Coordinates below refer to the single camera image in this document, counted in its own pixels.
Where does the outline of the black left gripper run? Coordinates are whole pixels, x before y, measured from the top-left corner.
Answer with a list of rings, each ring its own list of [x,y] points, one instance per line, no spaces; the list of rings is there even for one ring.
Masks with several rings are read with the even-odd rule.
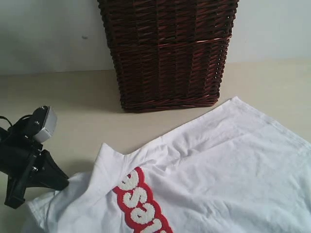
[[[8,177],[4,204],[13,209],[25,202],[25,191],[44,187],[61,191],[69,177],[47,150],[24,132],[30,117],[23,116],[8,129],[0,129],[0,171]]]

